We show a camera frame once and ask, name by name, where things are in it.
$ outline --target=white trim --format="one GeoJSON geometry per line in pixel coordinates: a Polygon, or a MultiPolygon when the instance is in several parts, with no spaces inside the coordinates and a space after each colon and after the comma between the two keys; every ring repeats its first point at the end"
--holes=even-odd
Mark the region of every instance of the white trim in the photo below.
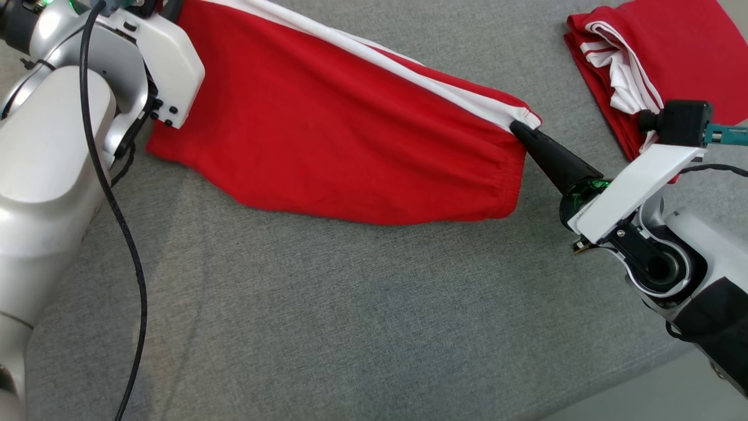
{"type": "Polygon", "coordinates": [[[341,48],[363,60],[376,64],[391,73],[406,79],[440,97],[456,104],[471,114],[496,124],[506,131],[514,121],[521,121],[531,128],[540,126],[540,119],[529,109],[524,107],[510,106],[493,98],[484,97],[446,83],[439,82],[429,77],[420,75],[406,66],[394,61],[370,46],[383,48],[372,41],[361,41],[359,37],[338,31],[316,22],[308,17],[286,9],[278,4],[266,0],[205,0],[216,4],[222,4],[255,16],[262,17],[287,28],[312,35],[325,40],[332,45],[341,48]]]}
{"type": "Polygon", "coordinates": [[[608,43],[607,41],[596,41],[594,43],[582,43],[579,48],[582,50],[582,54],[587,54],[588,51],[600,51],[603,49],[611,49],[615,47],[610,45],[610,43],[608,43]]]}
{"type": "Polygon", "coordinates": [[[623,38],[623,36],[609,23],[601,20],[588,23],[585,26],[585,29],[590,33],[602,37],[611,46],[616,46],[616,43],[614,43],[610,39],[611,37],[614,38],[616,42],[622,45],[622,48],[620,49],[624,49],[628,53],[630,63],[636,64],[636,66],[631,66],[632,75],[635,78],[635,82],[637,84],[639,92],[642,95],[642,98],[644,99],[647,109],[652,112],[659,112],[664,107],[662,98],[660,97],[659,92],[657,92],[655,85],[652,84],[652,82],[647,77],[647,73],[644,71],[644,67],[637,57],[637,54],[628,45],[628,43],[626,43],[626,40],[623,38]]]}

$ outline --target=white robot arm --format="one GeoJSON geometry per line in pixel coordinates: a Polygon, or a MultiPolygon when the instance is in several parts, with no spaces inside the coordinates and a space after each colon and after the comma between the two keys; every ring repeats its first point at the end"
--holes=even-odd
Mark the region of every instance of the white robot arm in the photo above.
{"type": "Polygon", "coordinates": [[[680,100],[645,116],[653,127],[643,129],[658,131],[660,144],[612,181],[539,130],[511,128],[563,194],[561,222],[580,236],[574,253],[613,253],[668,333],[692,342],[748,398],[748,244],[687,208],[663,214],[663,188],[708,143],[748,143],[744,127],[711,124],[711,116],[708,103],[680,100]]]}
{"type": "MultiPolygon", "coordinates": [[[[26,345],[47,295],[74,262],[104,200],[81,108],[79,50],[88,12],[79,14],[81,5],[62,0],[39,4],[9,1],[0,9],[0,35],[32,60],[26,62],[28,75],[2,104],[0,121],[3,420],[13,412],[23,418],[26,345]]],[[[99,16],[93,28],[88,99],[106,168],[131,147],[147,118],[181,127],[204,77],[184,31],[153,14],[153,2],[141,7],[146,13],[99,16]],[[167,112],[159,116],[161,109],[167,112]]]]}

